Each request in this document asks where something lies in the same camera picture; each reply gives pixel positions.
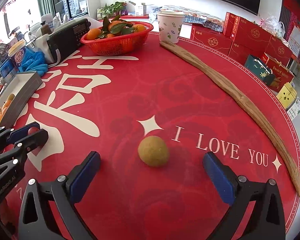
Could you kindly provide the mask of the small red cherry tomato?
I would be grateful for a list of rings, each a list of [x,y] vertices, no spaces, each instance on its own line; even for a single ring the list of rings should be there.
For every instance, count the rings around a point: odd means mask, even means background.
[[[37,128],[37,127],[31,127],[31,128],[29,128],[29,130],[28,130],[28,135],[31,135],[31,134],[33,134],[33,133],[36,133],[36,132],[38,132],[40,129],[39,128]]]

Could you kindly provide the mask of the brown kiwi fruit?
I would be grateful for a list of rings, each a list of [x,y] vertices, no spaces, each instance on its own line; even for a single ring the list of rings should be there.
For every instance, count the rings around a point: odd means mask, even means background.
[[[138,155],[150,167],[162,167],[170,159],[170,153],[165,141],[154,135],[142,139],[138,146]]]

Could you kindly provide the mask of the orange near wooden stick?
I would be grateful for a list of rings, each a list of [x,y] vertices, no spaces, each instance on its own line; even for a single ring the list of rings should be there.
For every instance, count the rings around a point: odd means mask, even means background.
[[[8,106],[5,107],[5,108],[2,110],[2,113],[1,113],[2,117],[5,115],[5,113],[6,113],[7,110],[8,110]]]

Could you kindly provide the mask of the orange in tray rear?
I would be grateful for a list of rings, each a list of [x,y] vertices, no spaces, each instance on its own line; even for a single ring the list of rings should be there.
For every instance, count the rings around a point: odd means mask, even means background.
[[[2,106],[2,109],[5,109],[5,108],[9,107],[10,104],[11,104],[11,102],[12,102],[12,100],[7,100],[7,101],[4,103],[4,105]]]

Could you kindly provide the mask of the white shallow box tray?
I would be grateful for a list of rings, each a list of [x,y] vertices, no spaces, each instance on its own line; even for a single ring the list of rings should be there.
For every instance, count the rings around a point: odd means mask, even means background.
[[[42,79],[37,72],[17,73],[13,77],[0,94],[1,108],[3,108],[3,105],[10,94],[15,95],[6,113],[2,117],[0,126],[5,126],[6,128],[12,128],[14,126],[17,117],[27,104],[28,100],[42,83]]]

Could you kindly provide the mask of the blue rubber gloves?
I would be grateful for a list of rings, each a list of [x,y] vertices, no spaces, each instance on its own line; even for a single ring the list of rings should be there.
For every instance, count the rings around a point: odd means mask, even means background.
[[[20,73],[37,72],[42,77],[48,71],[44,53],[42,51],[32,51],[26,48],[21,65],[18,67]]]

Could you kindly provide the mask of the round snack tub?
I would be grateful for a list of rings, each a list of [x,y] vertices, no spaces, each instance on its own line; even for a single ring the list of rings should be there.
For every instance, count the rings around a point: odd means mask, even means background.
[[[18,68],[24,58],[26,50],[26,41],[22,38],[14,44],[8,51],[8,57],[13,61],[14,65]]]

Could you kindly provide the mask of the black portable radio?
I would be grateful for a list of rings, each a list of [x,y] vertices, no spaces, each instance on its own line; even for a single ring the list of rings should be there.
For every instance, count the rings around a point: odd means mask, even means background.
[[[54,61],[58,60],[57,50],[62,61],[79,48],[81,37],[90,30],[90,26],[91,23],[86,18],[71,20],[49,35],[47,45]]]

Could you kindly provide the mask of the red round table mat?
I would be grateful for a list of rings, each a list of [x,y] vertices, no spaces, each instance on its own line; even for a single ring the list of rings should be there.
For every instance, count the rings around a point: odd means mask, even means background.
[[[208,151],[249,180],[276,180],[286,228],[300,199],[263,131],[204,73],[149,34],[137,51],[95,56],[85,46],[50,69],[16,126],[38,122],[49,139],[30,153],[25,178],[7,196],[17,222],[27,182],[68,174],[91,151],[101,168],[77,209],[99,239],[206,239],[228,209],[202,166]],[[146,165],[145,137],[158,136],[170,159]]]

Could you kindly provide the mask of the yellow carton box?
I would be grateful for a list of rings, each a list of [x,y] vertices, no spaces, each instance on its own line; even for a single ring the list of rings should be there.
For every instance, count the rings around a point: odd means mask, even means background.
[[[279,100],[279,102],[285,110],[289,108],[289,106],[294,102],[296,97],[297,91],[289,82],[285,83],[276,95],[276,98]]]

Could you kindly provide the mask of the red gift bag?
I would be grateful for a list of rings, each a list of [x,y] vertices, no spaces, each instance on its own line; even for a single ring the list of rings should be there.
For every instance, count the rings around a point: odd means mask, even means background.
[[[273,71],[273,74],[275,76],[274,81],[270,85],[270,88],[273,91],[279,92],[286,83],[292,82],[294,78],[293,73],[288,70],[281,62],[277,61],[277,59],[269,56],[266,53],[263,53],[261,56],[261,60],[269,69]]]

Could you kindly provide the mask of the red plastic fruit basket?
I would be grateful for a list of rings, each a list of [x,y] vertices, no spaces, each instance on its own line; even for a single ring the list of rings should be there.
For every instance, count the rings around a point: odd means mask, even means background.
[[[133,52],[140,49],[146,42],[149,33],[153,30],[153,25],[147,22],[132,22],[141,24],[145,30],[121,35],[111,38],[97,40],[87,40],[86,34],[81,37],[81,43],[88,46],[93,53],[98,56],[115,56]]]

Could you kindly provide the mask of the dark green gift bag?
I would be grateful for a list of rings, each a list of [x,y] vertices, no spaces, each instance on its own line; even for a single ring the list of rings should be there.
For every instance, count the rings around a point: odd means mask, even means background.
[[[250,70],[256,77],[258,77],[268,87],[272,84],[275,79],[273,71],[266,66],[258,57],[249,55],[245,64],[245,68]]]

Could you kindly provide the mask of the potted green plant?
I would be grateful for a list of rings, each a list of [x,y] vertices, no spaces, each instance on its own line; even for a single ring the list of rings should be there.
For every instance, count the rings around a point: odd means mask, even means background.
[[[100,17],[115,17],[117,15],[127,15],[127,3],[126,2],[115,2],[113,4],[98,8],[97,15]]]

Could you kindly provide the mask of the white floral paper cup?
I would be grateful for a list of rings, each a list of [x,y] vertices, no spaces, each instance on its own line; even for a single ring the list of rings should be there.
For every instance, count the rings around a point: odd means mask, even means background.
[[[178,43],[183,24],[184,14],[175,11],[160,11],[157,13],[159,25],[159,41]]]

